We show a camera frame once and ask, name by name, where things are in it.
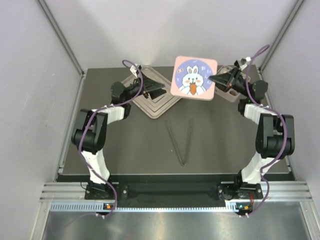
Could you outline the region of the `metal tongs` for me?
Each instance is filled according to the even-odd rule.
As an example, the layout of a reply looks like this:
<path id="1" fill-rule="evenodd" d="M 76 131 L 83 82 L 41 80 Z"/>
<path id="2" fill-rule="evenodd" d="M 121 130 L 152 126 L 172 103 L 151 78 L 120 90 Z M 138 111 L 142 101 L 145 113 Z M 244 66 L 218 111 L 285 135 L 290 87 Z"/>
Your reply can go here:
<path id="1" fill-rule="evenodd" d="M 176 138 L 176 136 L 174 134 L 171 121 L 168 118 L 165 118 L 164 124 L 165 124 L 166 131 L 168 133 L 170 142 L 172 144 L 173 151 L 176 154 L 177 160 L 182 167 L 185 167 L 189 161 L 194 120 L 192 118 L 188 119 L 187 131 L 186 131 L 186 136 L 184 138 L 184 147 L 183 148 L 181 148 L 182 145 L 178 142 L 178 139 Z"/>

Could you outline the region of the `pink chocolate tin box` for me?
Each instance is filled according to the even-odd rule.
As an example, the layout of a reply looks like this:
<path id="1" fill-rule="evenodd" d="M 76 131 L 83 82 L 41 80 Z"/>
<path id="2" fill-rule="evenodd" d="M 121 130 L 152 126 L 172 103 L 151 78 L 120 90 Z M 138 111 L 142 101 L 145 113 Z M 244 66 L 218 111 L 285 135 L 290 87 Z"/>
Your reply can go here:
<path id="1" fill-rule="evenodd" d="M 222 77 L 218 78 L 218 82 L 215 82 L 215 94 L 220 97 L 226 99 L 227 101 L 234 103 L 238 100 L 241 94 L 233 88 L 228 88 L 227 85 L 229 81 L 232 79 L 231 74 L 229 73 L 234 66 L 222 65 L 217 70 L 217 75 L 222 75 Z"/>

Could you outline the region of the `silver metal tray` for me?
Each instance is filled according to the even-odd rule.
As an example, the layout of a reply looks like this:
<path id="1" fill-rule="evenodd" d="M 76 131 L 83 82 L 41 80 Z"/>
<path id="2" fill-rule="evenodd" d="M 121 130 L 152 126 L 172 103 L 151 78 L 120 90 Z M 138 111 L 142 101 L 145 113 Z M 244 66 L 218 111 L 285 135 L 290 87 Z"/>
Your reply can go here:
<path id="1" fill-rule="evenodd" d="M 164 84 L 164 90 L 166 90 L 166 93 L 158 96 L 155 99 L 139 96 L 135 98 L 132 103 L 140 108 L 151 119 L 157 119 L 169 108 L 175 105 L 181 98 L 171 95 L 172 82 L 164 77 L 161 73 L 156 71 L 153 67 L 143 66 L 142 73 L 148 78 Z"/>

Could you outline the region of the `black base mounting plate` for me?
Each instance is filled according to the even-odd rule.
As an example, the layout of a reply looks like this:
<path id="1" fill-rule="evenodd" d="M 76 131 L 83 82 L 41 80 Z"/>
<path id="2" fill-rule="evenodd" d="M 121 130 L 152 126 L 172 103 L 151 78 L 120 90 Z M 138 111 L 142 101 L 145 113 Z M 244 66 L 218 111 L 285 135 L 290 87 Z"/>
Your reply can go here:
<path id="1" fill-rule="evenodd" d="M 179 205 L 221 203 L 229 200 L 260 200 L 263 198 L 259 183 L 246 183 L 237 174 L 160 174 L 113 175 L 113 186 L 120 206 L 125 205 Z"/>

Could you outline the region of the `aluminium frame rail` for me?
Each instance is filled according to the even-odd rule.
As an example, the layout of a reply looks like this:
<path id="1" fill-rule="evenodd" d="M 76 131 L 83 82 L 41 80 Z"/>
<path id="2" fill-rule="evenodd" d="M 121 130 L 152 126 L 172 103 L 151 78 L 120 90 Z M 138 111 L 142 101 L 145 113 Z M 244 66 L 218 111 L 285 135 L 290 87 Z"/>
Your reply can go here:
<path id="1" fill-rule="evenodd" d="M 303 181 L 271 181 L 260 184 L 256 194 L 244 198 L 226 196 L 216 185 L 198 182 L 195 185 L 179 182 L 116 184 L 117 197 L 89 197 L 85 184 L 77 182 L 46 183 L 40 202 L 53 212 L 147 212 L 147 213 L 228 213 L 252 211 L 263 203 L 311 202 L 312 196 Z"/>

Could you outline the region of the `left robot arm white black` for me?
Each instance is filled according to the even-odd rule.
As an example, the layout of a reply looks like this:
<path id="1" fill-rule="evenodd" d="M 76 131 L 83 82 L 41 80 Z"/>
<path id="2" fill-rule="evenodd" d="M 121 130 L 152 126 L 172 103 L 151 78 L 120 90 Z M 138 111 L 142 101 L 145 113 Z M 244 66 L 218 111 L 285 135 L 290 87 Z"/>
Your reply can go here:
<path id="1" fill-rule="evenodd" d="M 90 174 L 85 194 L 87 200 L 104 200 L 116 195 L 113 185 L 108 183 L 110 172 L 103 153 L 107 126 L 126 119 L 131 111 L 130 102 L 136 97 L 154 100 L 167 92 L 163 83 L 146 76 L 134 79 L 128 86 L 115 82 L 110 89 L 111 104 L 99 109 L 81 109 L 71 135 L 71 142 Z"/>

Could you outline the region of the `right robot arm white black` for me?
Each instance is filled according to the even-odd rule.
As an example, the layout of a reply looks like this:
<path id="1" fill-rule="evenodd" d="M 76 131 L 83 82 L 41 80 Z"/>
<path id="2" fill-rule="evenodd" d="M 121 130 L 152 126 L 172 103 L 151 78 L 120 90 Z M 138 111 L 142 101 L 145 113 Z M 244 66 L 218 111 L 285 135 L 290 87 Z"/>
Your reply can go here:
<path id="1" fill-rule="evenodd" d="M 244 95 L 245 98 L 238 103 L 238 112 L 257 124 L 255 154 L 249 164 L 234 177 L 233 183 L 217 186 L 218 194 L 225 200 L 250 196 L 261 198 L 260 182 L 265 180 L 265 174 L 275 163 L 292 155 L 295 150 L 294 117 L 279 114 L 262 105 L 268 83 L 264 80 L 249 82 L 243 78 L 239 67 L 211 75 L 209 80 L 225 93 L 234 90 Z"/>

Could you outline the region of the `silver tin lid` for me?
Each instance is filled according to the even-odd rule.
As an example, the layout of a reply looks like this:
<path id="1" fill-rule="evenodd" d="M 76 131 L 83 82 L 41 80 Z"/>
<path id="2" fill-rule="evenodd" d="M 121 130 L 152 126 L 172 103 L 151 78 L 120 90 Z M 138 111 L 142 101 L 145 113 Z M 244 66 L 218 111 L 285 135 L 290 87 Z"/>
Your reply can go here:
<path id="1" fill-rule="evenodd" d="M 210 80 L 216 75 L 218 62 L 215 59 L 177 56 L 174 63 L 170 93 L 173 96 L 211 101 L 215 95 L 215 83 Z"/>

